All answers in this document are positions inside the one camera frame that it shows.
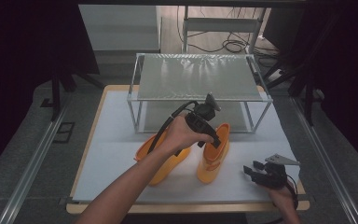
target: human arm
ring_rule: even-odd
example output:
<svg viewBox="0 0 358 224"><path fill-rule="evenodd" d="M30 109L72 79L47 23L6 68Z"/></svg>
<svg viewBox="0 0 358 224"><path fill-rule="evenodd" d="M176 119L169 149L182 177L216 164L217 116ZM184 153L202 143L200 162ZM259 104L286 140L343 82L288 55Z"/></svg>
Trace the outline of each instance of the human arm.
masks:
<svg viewBox="0 0 358 224"><path fill-rule="evenodd" d="M132 204L153 178L159 167L177 150L194 143L212 142L211 136L194 133L186 124L184 115L176 117L164 141L144 159L112 182L80 215L77 223L119 223Z"/></svg>
<svg viewBox="0 0 358 224"><path fill-rule="evenodd" d="M268 196L280 211L285 224L301 223L300 217L298 216L295 205L293 203L292 193L287 187L282 189L269 189L263 186L260 187L268 192Z"/></svg>

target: glass shelf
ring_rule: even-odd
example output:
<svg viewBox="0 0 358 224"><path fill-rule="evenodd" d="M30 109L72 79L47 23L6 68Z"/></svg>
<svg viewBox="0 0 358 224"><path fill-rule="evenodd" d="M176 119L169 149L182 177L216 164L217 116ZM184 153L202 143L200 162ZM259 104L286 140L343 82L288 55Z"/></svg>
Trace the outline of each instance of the glass shelf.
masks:
<svg viewBox="0 0 358 224"><path fill-rule="evenodd" d="M210 121L213 127L228 122L233 133L255 133L272 103L257 80L262 78L253 55L137 54L127 99L134 129L157 132L180 105L203 102L210 92L222 108Z"/></svg>

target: wall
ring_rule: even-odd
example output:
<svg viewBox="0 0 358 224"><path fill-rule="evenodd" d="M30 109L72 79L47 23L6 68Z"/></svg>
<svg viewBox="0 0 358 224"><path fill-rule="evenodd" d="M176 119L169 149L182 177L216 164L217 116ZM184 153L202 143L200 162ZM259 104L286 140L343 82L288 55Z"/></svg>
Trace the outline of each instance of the wall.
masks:
<svg viewBox="0 0 358 224"><path fill-rule="evenodd" d="M159 50L155 6L79 5L93 50Z"/></svg>

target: orange shoe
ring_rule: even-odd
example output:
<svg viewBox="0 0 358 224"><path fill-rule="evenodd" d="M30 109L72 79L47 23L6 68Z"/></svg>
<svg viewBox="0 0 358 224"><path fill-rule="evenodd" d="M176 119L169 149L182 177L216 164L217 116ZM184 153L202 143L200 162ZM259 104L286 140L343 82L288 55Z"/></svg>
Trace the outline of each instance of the orange shoe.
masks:
<svg viewBox="0 0 358 224"><path fill-rule="evenodd" d="M167 130L164 133L162 133L161 137L159 138L159 140L156 143L155 148L158 147L163 142L166 134L167 134ZM151 136L138 149L138 151L135 154L135 158L134 158L136 161L141 161L147 155L147 151L149 150L150 146L152 145L152 142L155 139L155 137L156 137L156 134ZM183 161L189 153L190 153L190 147L181 150L181 152L179 153L178 156L175 156L175 155L170 156L162 164L162 166L158 169L156 174L153 176L153 179L149 182L149 185L151 185L151 186L157 185L159 182L161 182L163 179L165 179L165 177L167 177L167 175L171 172L171 170L173 168L175 168L175 166L177 164L179 164L181 161Z"/></svg>
<svg viewBox="0 0 358 224"><path fill-rule="evenodd" d="M221 141L218 148L212 144L207 143L202 154L199 167L197 168L197 177L205 184L214 181L219 174L222 162L225 159L229 149L229 136L230 126L228 123L223 123L217 128L217 136Z"/></svg>

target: metal frame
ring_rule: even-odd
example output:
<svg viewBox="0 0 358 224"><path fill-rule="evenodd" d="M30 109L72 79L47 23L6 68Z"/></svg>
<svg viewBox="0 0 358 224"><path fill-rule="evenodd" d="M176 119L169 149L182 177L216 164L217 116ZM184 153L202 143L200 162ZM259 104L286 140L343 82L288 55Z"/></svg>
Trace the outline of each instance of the metal frame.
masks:
<svg viewBox="0 0 358 224"><path fill-rule="evenodd" d="M25 171L22 173L21 179L10 196L5 209L0 216L0 223L13 223L17 214L20 212L22 203L31 188L37 172L45 159L51 142L54 139L55 133L58 131L63 117L68 109L71 101L71 94L65 97L62 103L62 109L57 115L57 118L50 122L42 139L40 140L32 158L30 159Z"/></svg>
<svg viewBox="0 0 358 224"><path fill-rule="evenodd" d="M341 202L341 206L344 209L344 212L346 213L349 222L353 224L358 224L358 208L353 198L351 197L344 183L339 177L333 163L330 161L330 158L326 153L324 149L324 145L319 139L316 130L314 129L313 126L310 126L309 123L307 122L307 118L304 116L303 113L304 109L301 103L299 102L299 99L295 99L293 97L291 97L290 99L296 109L298 119L300 120L302 126L304 127L305 132L307 133L309 140L313 145L313 149L316 155L318 156L318 159L321 162L322 167L324 168L327 178L329 179L330 184L337 195L337 198Z"/></svg>
<svg viewBox="0 0 358 224"><path fill-rule="evenodd" d="M134 86L134 80L136 76L140 76L142 74L142 65L141 65L141 57L145 56L145 53L138 53L136 55L136 63L135 63L135 67L133 70L133 74L132 74L132 80L131 80L131 85L130 85L130 89L129 89L129 93L127 96L127 103L129 105L129 109L131 112L131 119L132 119L132 124L134 127L134 130L136 133L154 133L155 131L145 131L145 130L140 130L140 123L141 123L141 116L142 116L142 110L144 107L144 101L143 100L138 100L137 98L133 97L133 86ZM249 66L253 66L255 68L255 72L258 75L258 78L260 78L260 85L264 88L264 91L267 95L267 100L265 101L233 101L233 102L241 102L244 105L245 111L246 113L244 114L244 118L246 119L246 121L249 123L249 127L246 125L244 128L245 130L243 131L232 131L233 133L255 133L258 126L261 123L261 120L264 118L264 116L266 115L269 106L272 104L272 98L269 95L269 91L266 88L266 85L264 83L264 81L261 78L261 72L260 72L260 68L258 67L257 63L255 62L255 57L253 55L245 55L246 57L246 61L248 62ZM252 117L251 111L249 109L248 106L248 102L258 102L260 104L266 104L264 110L262 111L260 117L258 119L254 119ZM137 113L135 113L134 108L138 107Z"/></svg>
<svg viewBox="0 0 358 224"><path fill-rule="evenodd" d="M257 19L217 19L217 18L189 18L188 6L185 6L185 17L183 20L183 45L182 53L187 53L187 32L236 32L252 33L248 53L253 54L255 41L263 24L266 8L263 7Z"/></svg>

